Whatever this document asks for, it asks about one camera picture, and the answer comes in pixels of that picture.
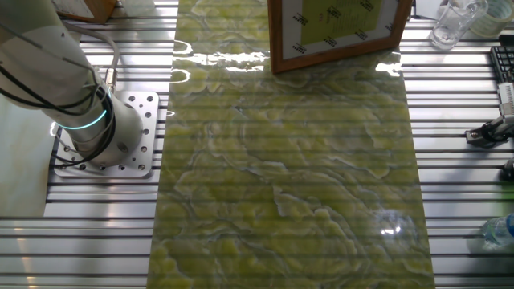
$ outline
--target black keyboard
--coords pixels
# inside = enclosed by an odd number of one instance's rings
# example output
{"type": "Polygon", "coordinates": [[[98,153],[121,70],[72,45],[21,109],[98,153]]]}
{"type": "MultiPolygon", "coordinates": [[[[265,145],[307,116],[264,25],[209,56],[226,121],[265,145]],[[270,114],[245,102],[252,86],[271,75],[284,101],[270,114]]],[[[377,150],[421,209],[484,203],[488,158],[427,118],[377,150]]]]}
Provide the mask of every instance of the black keyboard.
{"type": "Polygon", "coordinates": [[[498,83],[514,82],[514,47],[492,47],[491,61],[498,83]]]}

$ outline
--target marble surface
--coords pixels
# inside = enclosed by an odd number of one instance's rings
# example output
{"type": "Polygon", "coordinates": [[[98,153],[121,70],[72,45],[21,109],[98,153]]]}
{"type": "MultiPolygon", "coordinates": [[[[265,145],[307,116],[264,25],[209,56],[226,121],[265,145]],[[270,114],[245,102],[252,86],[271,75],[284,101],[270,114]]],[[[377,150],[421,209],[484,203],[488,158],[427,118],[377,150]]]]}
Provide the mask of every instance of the marble surface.
{"type": "Polygon", "coordinates": [[[267,7],[181,0],[148,288],[433,288],[400,55],[270,73],[267,7]]]}

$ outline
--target framed picture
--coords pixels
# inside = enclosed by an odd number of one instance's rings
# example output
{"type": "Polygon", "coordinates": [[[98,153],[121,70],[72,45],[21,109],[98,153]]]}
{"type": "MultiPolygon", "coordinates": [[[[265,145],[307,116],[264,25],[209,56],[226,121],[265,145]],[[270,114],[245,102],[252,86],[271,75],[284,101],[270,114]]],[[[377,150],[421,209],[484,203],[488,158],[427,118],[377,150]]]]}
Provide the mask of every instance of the framed picture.
{"type": "Polygon", "coordinates": [[[268,0],[271,71],[396,47],[412,0],[268,0]]]}

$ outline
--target clear plastic cup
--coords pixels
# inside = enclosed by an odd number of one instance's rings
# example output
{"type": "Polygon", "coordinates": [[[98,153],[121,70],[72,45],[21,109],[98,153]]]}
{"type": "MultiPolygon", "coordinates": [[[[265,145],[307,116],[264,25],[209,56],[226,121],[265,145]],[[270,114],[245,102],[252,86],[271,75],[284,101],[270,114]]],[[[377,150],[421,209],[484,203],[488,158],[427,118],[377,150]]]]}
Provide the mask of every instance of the clear plastic cup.
{"type": "Polygon", "coordinates": [[[486,12],[486,0],[449,0],[443,16],[430,33],[432,43],[443,50],[451,49],[486,12]]]}

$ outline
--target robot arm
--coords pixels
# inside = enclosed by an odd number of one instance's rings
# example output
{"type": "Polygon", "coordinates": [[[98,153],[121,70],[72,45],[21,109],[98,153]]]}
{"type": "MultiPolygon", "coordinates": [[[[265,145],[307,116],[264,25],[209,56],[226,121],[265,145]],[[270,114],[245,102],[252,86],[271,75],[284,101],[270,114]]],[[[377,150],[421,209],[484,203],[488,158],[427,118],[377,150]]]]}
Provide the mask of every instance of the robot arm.
{"type": "Polygon", "coordinates": [[[0,0],[0,94],[68,132],[84,158],[62,166],[116,165],[141,138],[139,115],[112,96],[50,0],[0,0]]]}

